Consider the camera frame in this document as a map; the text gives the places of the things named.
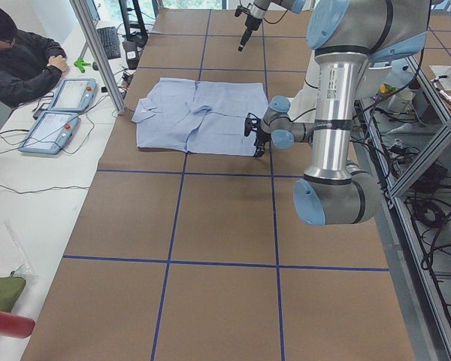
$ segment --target black jacket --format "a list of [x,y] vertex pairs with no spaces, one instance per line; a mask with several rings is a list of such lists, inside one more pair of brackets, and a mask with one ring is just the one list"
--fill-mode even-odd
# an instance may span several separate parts
[[0,101],[9,107],[47,94],[59,82],[62,72],[47,66],[51,56],[65,51],[52,39],[19,30],[11,49],[0,50]]

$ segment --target person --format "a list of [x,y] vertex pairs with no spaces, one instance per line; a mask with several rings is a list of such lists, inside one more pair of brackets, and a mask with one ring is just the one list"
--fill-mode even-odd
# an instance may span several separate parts
[[60,44],[17,29],[0,8],[0,101],[11,108],[48,94],[68,70]]

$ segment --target cloth fold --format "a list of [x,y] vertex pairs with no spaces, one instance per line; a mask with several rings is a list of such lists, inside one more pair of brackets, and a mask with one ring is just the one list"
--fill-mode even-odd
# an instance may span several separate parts
[[138,147],[252,156],[255,137],[244,136],[244,121],[267,107],[261,83],[161,78],[139,100],[132,121]]

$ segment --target green object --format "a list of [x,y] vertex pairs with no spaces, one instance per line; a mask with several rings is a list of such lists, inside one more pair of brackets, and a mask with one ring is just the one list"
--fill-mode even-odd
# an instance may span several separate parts
[[0,311],[11,312],[25,288],[26,281],[21,277],[0,278]]
[[84,66],[89,66],[91,65],[89,62],[86,62],[85,60],[83,60],[82,58],[77,58],[77,60],[75,60],[74,65],[76,67],[78,67],[78,70],[80,70],[80,73],[85,73],[85,68]]

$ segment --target black keyboard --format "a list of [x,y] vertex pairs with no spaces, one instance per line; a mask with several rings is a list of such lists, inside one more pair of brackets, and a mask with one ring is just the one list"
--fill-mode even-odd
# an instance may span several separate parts
[[120,42],[117,28],[115,26],[107,26],[97,29],[97,33],[107,59],[120,58]]

